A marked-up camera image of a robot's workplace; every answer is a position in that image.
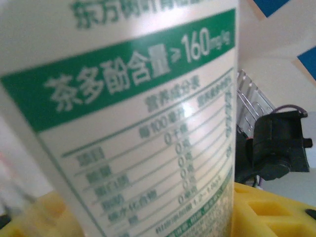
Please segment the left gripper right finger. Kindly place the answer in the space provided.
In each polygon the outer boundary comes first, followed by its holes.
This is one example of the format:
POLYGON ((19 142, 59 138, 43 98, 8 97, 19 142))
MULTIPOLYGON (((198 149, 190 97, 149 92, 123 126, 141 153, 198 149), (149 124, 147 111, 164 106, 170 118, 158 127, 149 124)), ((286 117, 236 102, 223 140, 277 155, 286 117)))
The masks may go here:
POLYGON ((315 237, 316 208, 235 183, 232 236, 315 237))

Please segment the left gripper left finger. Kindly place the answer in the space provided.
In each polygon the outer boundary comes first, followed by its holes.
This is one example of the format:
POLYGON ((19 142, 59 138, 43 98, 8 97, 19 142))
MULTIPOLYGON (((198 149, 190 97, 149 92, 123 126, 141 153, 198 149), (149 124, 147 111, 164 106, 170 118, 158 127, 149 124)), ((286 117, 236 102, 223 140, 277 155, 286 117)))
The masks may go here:
POLYGON ((0 204, 9 221, 0 225, 2 237, 84 237, 85 232, 64 200, 49 192, 21 206, 0 204))

